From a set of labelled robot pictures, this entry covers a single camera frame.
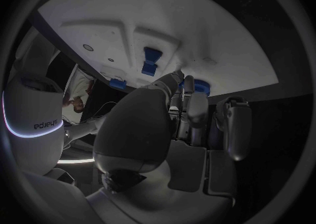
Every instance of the man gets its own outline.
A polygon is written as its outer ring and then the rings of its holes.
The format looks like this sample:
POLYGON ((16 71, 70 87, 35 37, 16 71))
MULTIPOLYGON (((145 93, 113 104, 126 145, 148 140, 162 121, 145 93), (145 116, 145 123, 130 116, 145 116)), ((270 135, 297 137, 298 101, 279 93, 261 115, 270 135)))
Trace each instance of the man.
POLYGON ((81 97, 87 94, 90 95, 93 84, 94 78, 78 67, 64 95, 63 107, 72 104, 76 113, 83 112, 84 105, 81 97))

